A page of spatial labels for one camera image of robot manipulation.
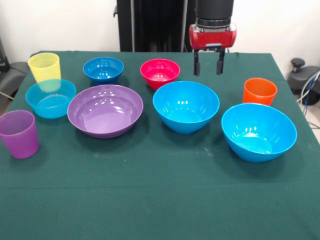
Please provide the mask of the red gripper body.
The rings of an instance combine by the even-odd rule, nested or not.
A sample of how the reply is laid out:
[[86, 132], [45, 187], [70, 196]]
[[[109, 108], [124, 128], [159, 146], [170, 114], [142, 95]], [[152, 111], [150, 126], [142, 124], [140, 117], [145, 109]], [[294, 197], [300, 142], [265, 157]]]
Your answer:
[[235, 23], [224, 28], [200, 28], [196, 24], [189, 26], [189, 42], [193, 50], [211, 48], [231, 48], [237, 36]]

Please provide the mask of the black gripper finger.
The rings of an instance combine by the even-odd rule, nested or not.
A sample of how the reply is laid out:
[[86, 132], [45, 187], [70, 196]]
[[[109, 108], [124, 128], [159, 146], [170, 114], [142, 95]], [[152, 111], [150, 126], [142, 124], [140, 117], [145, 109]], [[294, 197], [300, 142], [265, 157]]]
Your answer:
[[223, 73], [223, 69], [224, 69], [224, 58], [225, 58], [226, 49], [225, 48], [218, 48], [217, 50], [219, 52], [219, 58], [218, 58], [218, 61], [216, 64], [216, 74], [221, 75]]
[[200, 62], [199, 62], [199, 50], [193, 50], [193, 74], [195, 76], [200, 75]]

